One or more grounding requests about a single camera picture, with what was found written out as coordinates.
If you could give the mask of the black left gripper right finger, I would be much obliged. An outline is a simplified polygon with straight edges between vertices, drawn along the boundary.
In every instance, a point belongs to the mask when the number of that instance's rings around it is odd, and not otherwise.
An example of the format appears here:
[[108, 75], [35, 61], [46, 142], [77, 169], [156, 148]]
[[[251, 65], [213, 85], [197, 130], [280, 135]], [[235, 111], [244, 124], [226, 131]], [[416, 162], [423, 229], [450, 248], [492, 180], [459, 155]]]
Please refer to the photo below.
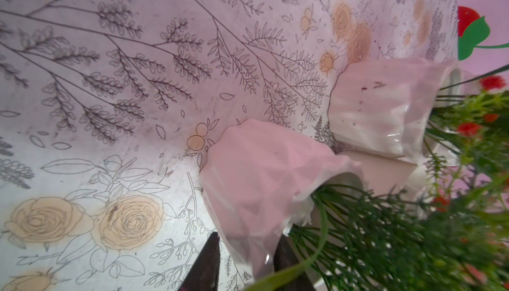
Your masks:
[[[290, 244], [290, 239], [283, 235], [274, 254], [274, 272], [283, 271], [297, 264], [300, 264], [300, 260]], [[315, 288], [306, 272], [303, 272], [289, 283], [277, 288], [277, 290], [315, 291]]]

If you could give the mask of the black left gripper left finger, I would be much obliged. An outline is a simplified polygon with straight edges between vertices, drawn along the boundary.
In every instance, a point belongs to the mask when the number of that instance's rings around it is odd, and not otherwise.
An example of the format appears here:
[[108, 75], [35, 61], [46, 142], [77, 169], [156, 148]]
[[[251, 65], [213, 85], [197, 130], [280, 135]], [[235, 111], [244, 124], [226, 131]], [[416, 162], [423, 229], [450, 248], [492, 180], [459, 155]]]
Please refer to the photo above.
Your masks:
[[220, 237], [217, 232], [213, 232], [178, 290], [217, 291], [220, 260]]

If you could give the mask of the white pot red flower plant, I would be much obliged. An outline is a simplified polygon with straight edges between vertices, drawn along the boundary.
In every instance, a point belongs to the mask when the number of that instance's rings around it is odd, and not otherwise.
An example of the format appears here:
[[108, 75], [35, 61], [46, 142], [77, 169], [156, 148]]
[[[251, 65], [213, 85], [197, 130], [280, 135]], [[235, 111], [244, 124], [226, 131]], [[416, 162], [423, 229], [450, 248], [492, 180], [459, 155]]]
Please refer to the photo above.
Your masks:
[[[290, 129], [249, 119], [225, 130], [201, 171], [204, 201], [252, 290], [276, 290], [314, 270], [328, 290], [507, 290], [508, 213], [472, 197], [444, 210], [404, 191], [326, 184], [361, 165]], [[282, 236], [300, 260], [274, 272]]]

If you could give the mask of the white pot pink flower plant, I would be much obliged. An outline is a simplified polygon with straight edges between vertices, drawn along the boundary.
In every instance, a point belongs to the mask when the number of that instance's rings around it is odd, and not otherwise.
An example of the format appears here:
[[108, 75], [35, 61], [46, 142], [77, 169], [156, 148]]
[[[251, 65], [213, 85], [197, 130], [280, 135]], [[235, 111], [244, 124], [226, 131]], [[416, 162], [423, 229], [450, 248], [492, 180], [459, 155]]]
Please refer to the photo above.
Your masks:
[[468, 78], [456, 60], [370, 60], [348, 66], [331, 93], [330, 131], [341, 142], [426, 168], [423, 198], [444, 210], [472, 197], [508, 212], [508, 86], [500, 70]]

